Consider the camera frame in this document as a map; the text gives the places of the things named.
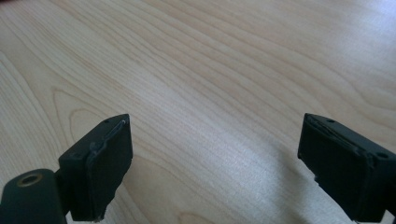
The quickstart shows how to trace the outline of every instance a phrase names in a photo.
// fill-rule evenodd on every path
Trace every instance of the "wood grain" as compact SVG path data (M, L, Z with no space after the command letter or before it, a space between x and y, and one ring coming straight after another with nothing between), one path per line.
M351 223L297 160L303 115L396 152L395 27L391 0L0 1L0 190L129 113L103 223Z

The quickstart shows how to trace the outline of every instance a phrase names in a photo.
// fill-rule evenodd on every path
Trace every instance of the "wooden table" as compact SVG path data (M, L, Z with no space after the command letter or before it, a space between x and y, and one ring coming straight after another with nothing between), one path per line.
M393 0L0 1L0 190L129 113L102 223L351 223L297 159L303 115L396 152L395 42Z

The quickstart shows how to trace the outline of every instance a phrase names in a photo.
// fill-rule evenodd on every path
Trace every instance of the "wood grain pattern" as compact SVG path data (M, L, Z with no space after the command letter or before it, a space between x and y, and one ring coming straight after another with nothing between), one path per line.
M129 113L103 223L350 223L296 158L303 115L396 152L395 27L391 0L0 1L0 190Z

